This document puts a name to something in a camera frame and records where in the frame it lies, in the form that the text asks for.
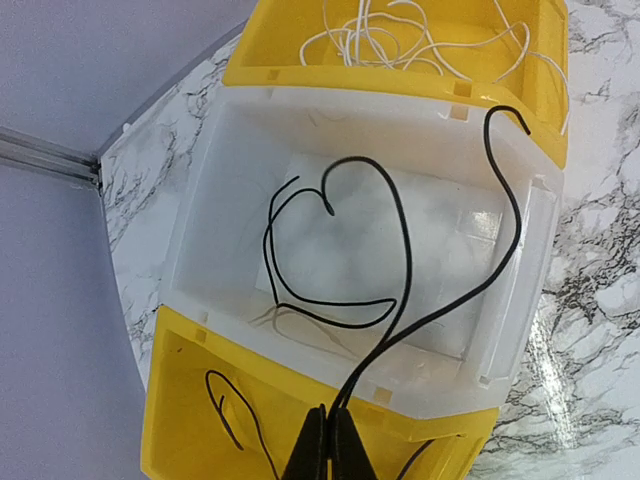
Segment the marble surface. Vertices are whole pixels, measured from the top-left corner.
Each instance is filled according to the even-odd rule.
[[[470,478],[640,478],[640,2],[568,6],[564,207],[521,371]],[[170,233],[235,43],[102,158],[114,267],[145,384]]]

